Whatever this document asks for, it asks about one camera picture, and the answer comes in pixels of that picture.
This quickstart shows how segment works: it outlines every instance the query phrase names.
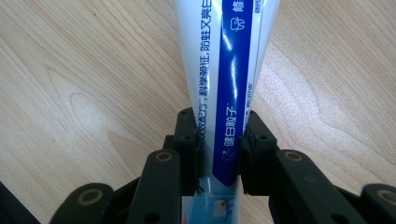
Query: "blue label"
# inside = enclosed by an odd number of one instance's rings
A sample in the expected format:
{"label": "blue label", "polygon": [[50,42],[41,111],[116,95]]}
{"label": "blue label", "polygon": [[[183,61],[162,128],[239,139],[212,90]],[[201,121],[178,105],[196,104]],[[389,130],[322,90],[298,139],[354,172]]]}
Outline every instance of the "blue label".
{"label": "blue label", "polygon": [[219,84],[213,176],[230,187],[236,180],[243,134],[253,1],[222,1]]}

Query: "tube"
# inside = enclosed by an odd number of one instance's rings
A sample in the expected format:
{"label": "tube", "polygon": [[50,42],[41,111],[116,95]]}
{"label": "tube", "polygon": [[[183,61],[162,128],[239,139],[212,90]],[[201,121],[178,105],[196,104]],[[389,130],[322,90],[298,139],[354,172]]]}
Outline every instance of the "tube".
{"label": "tube", "polygon": [[238,222],[238,138],[280,0],[175,0],[180,49],[201,135],[200,192],[183,224]]}

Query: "blue stripe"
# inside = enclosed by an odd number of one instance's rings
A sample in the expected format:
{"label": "blue stripe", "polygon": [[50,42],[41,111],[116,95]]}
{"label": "blue stripe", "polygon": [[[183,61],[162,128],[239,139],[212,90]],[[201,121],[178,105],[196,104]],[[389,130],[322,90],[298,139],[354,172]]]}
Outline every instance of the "blue stripe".
{"label": "blue stripe", "polygon": [[[233,10],[235,2],[243,2],[243,11]],[[251,0],[222,1],[223,18],[212,173],[227,187],[236,180],[239,159],[238,139],[244,131],[252,11]]]}

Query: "wooden table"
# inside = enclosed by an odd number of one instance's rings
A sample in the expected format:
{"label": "wooden table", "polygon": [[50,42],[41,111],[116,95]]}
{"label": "wooden table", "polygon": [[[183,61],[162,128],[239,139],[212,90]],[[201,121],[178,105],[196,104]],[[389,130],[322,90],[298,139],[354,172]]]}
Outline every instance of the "wooden table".
{"label": "wooden table", "polygon": [[[254,109],[360,193],[396,186],[396,3],[284,0]],[[0,180],[43,223],[75,188],[117,189],[191,106],[172,0],[0,1]],[[243,196],[241,223],[271,223]]]}

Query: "toothpaste tube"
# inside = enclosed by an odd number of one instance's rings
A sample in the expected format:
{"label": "toothpaste tube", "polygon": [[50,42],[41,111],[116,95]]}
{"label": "toothpaste tube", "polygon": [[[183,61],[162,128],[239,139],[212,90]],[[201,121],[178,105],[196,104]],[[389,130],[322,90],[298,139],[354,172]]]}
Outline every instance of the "toothpaste tube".
{"label": "toothpaste tube", "polygon": [[201,192],[183,198],[183,223],[237,223],[238,139],[280,0],[175,1],[203,160]]}

